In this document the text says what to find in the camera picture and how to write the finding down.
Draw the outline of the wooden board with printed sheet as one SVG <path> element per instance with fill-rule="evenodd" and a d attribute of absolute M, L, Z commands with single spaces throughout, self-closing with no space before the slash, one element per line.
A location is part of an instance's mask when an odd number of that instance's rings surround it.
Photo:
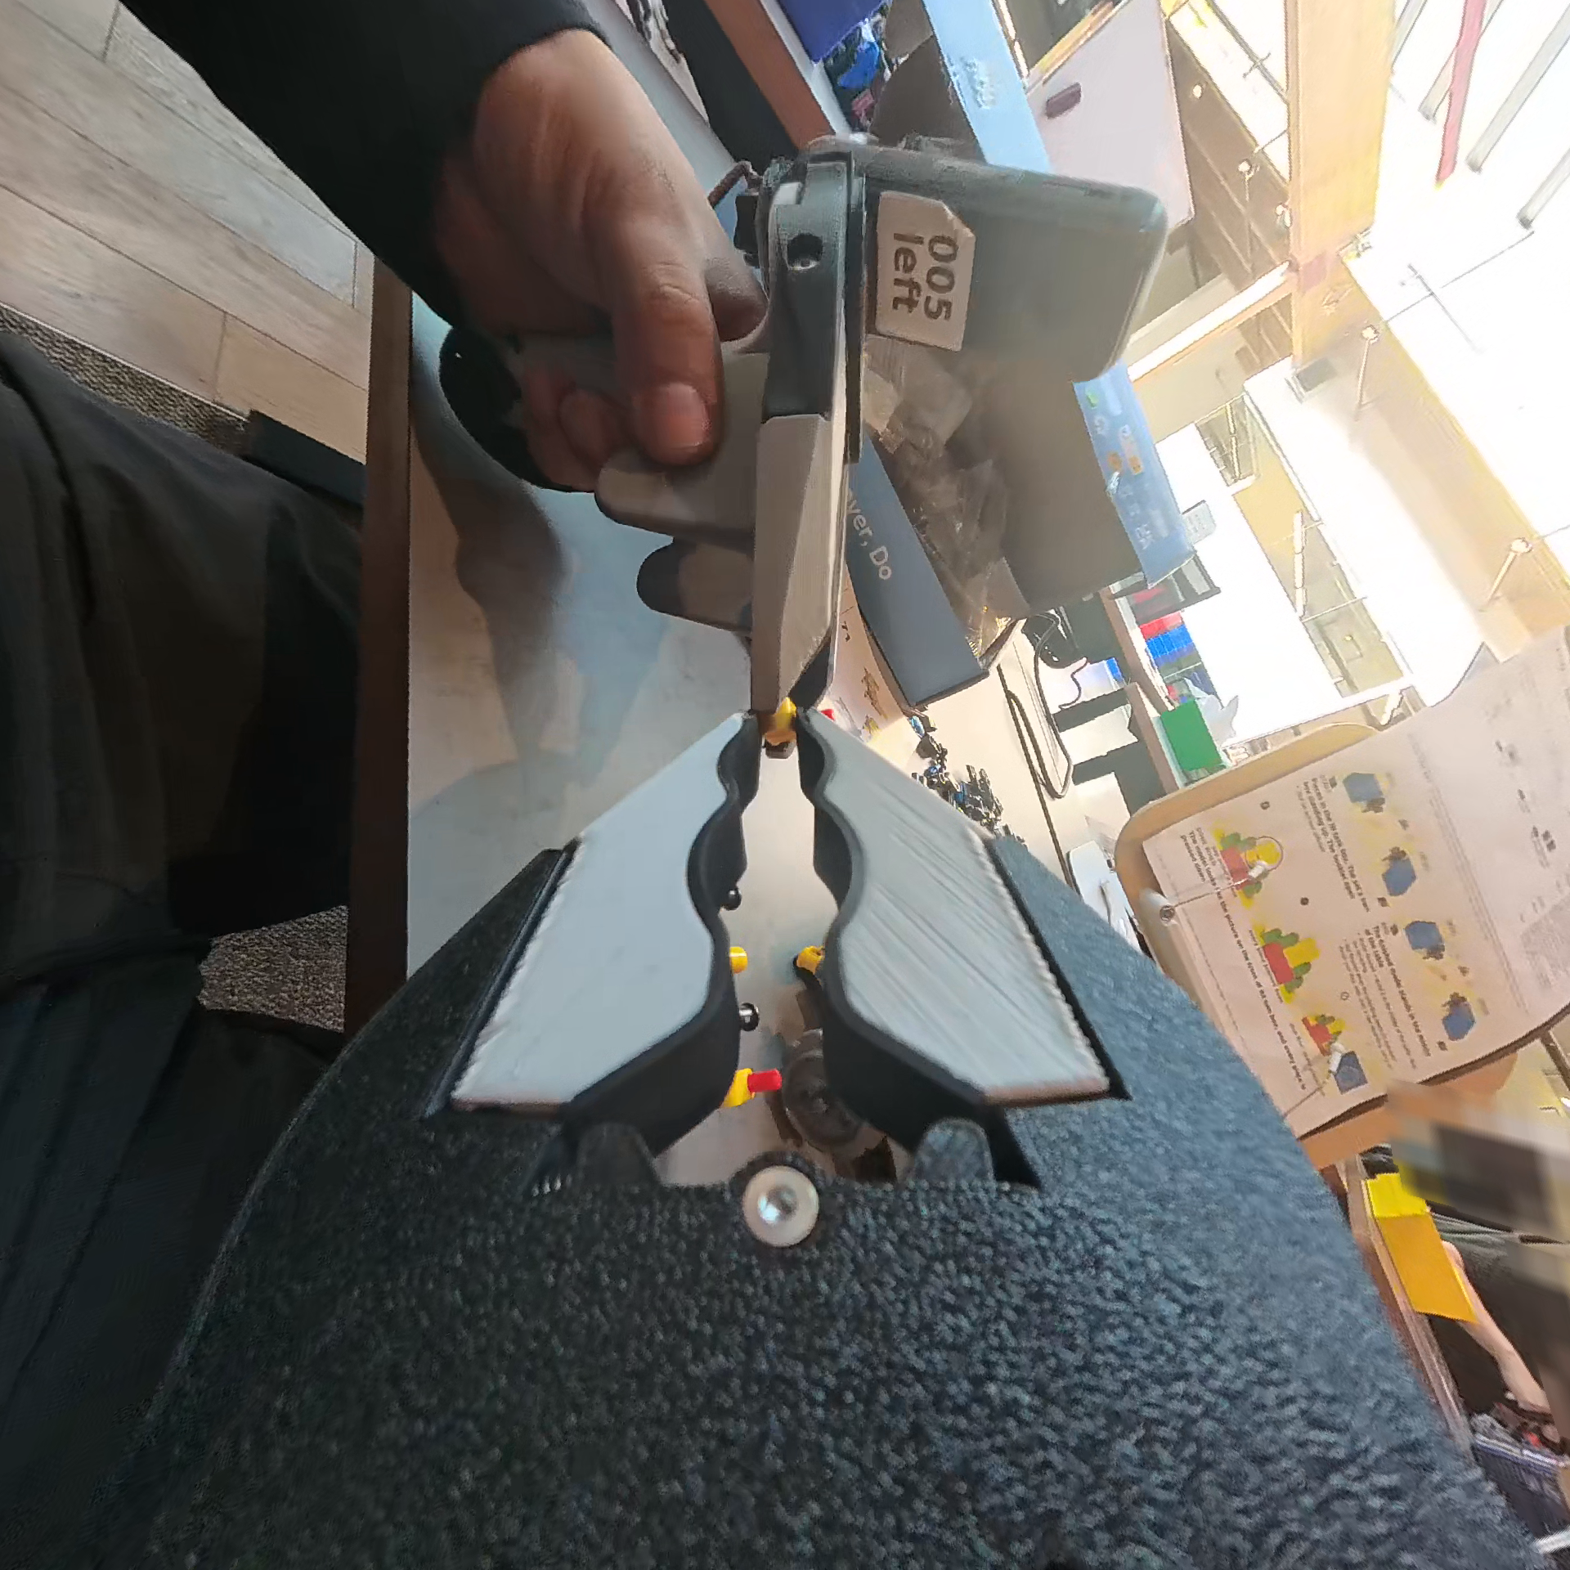
<path fill-rule="evenodd" d="M 1114 847 L 1157 964 L 1311 1144 L 1567 1019 L 1569 641 L 1415 718 L 1273 751 Z"/>

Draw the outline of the person's dark clothed body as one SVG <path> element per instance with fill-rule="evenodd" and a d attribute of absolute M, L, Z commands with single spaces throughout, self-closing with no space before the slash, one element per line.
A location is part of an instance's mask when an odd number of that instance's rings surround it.
<path fill-rule="evenodd" d="M 359 527 L 4 335 L 4 1566 L 68 1566 L 341 1049 L 208 1011 L 348 901 Z"/>

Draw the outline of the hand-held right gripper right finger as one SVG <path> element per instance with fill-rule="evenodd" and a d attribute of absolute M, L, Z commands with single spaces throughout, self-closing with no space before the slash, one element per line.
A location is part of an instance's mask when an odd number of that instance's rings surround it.
<path fill-rule="evenodd" d="M 1109 1095 L 995 843 L 819 712 L 799 772 L 836 901 L 815 970 L 830 1090 L 909 1151 L 967 1121 L 995 1161 L 1025 1157 L 1014 1112 Z"/>

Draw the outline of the yellow storage bin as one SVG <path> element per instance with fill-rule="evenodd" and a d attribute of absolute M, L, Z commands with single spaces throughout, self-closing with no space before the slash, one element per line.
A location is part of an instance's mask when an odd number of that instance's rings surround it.
<path fill-rule="evenodd" d="M 1442 1237 L 1428 1204 L 1397 1172 L 1367 1178 L 1365 1194 L 1410 1306 L 1436 1320 L 1479 1323 L 1466 1267 Z"/>

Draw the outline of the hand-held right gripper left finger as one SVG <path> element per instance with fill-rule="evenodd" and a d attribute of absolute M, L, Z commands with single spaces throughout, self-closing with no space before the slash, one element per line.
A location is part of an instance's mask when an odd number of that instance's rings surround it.
<path fill-rule="evenodd" d="M 757 718 L 729 718 L 576 837 L 485 996 L 455 1108 L 623 1125 L 651 1153 L 720 1108 L 741 1056 L 722 916 L 759 757 Z"/>

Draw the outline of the person's left hand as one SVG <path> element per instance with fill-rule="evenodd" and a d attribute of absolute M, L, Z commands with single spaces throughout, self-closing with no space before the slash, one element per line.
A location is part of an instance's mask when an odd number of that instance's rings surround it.
<path fill-rule="evenodd" d="M 552 484 L 589 492 L 629 447 L 658 465 L 713 454 L 720 346 L 752 333 L 767 303 L 677 140 L 599 36 L 557 32 L 490 75 L 468 140 L 445 159 L 434 224 L 485 335 L 615 344 L 610 393 L 548 366 L 524 378 L 524 437 Z"/>

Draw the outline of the yellow toy brick car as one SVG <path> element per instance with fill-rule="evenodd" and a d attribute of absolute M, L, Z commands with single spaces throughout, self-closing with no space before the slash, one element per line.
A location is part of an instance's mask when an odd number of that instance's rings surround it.
<path fill-rule="evenodd" d="M 800 1142 L 829 1159 L 836 1174 L 873 1185 L 898 1178 L 888 1136 L 832 1088 L 821 1028 L 810 1028 L 787 1047 L 780 1099 Z"/>

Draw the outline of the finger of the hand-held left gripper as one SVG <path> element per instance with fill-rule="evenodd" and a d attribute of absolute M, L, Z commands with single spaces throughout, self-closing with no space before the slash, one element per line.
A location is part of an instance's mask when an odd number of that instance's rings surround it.
<path fill-rule="evenodd" d="M 752 710 L 759 716 L 795 697 L 838 632 L 845 508 L 843 411 L 765 419 L 752 589 Z"/>

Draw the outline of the person's left forearm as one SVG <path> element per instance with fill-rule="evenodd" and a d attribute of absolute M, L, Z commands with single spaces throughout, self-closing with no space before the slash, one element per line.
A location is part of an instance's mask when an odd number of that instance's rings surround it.
<path fill-rule="evenodd" d="M 490 79 L 557 34 L 604 39 L 572 2 L 129 2 L 249 131 L 442 316 L 458 290 L 434 211 Z"/>

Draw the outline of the grey desk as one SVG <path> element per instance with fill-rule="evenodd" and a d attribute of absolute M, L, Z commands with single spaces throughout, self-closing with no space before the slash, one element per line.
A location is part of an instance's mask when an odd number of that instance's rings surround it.
<path fill-rule="evenodd" d="M 741 716 L 750 667 L 739 637 L 658 615 L 636 576 L 655 538 L 606 521 L 587 497 L 513 480 L 460 428 L 440 385 L 447 325 L 393 286 L 376 305 L 371 413 L 395 413 L 406 447 L 406 987 L 371 1019 L 320 1112 L 343 1127 L 343 1161 L 369 1192 L 406 1209 L 520 1204 L 526 1183 L 569 1172 L 587 1142 L 513 1112 L 453 1106 L 485 996 L 576 837 L 722 721 Z M 778 1069 L 802 1022 L 793 959 L 836 910 L 812 865 L 814 807 L 797 764 L 759 761 L 741 819 L 746 871 L 722 916 L 739 996 L 739 1067 Z M 1014 1185 L 1060 1185 L 1036 1149 L 1109 1125 L 1131 1136 L 1133 1049 L 1090 996 L 1094 936 L 1068 888 L 1019 845 L 995 849 L 1075 1017 L 1105 1060 L 1109 1095 L 1014 1112 Z M 761 1103 L 713 1112 L 655 1164 L 718 1185 L 782 1164 L 778 1116 Z"/>

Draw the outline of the clear plastic bag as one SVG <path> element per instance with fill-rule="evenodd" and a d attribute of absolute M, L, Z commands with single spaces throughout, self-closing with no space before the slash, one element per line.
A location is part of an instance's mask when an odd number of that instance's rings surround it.
<path fill-rule="evenodd" d="M 1004 546 L 1010 484 L 993 450 L 986 359 L 883 336 L 862 350 L 860 411 L 971 652 L 1021 621 Z"/>

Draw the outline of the pile of dark small bricks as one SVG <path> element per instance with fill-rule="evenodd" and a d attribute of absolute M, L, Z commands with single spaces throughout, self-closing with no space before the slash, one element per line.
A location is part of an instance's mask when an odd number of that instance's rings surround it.
<path fill-rule="evenodd" d="M 954 774 L 950 748 L 939 738 L 933 720 L 926 712 L 918 712 L 911 718 L 911 725 L 916 733 L 913 778 L 967 815 L 984 832 L 1002 832 L 1006 828 L 1004 809 L 987 772 L 969 764 L 961 774 Z"/>

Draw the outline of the dark blue cardboard box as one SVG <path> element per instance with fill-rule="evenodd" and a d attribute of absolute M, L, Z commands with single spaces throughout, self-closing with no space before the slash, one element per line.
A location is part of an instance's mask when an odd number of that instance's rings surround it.
<path fill-rule="evenodd" d="M 948 239 L 918 230 L 877 295 L 941 303 L 959 252 L 956 301 L 967 336 L 933 329 L 918 346 L 984 359 L 993 368 L 993 450 L 1010 484 L 1004 555 L 1027 615 L 1051 613 L 1128 579 L 1156 585 L 1193 557 L 1172 482 L 1133 391 L 1126 346 L 1167 247 L 1167 209 L 1152 176 L 1133 187 L 1086 179 L 1049 153 L 997 4 L 924 4 L 933 39 L 892 75 L 873 120 L 879 150 L 909 138 L 986 164 L 1006 193 L 1049 174 L 1060 217 L 1027 232 L 986 228 Z M 868 632 L 911 708 L 989 675 L 939 585 L 914 525 L 866 430 L 851 475 L 851 589 Z"/>

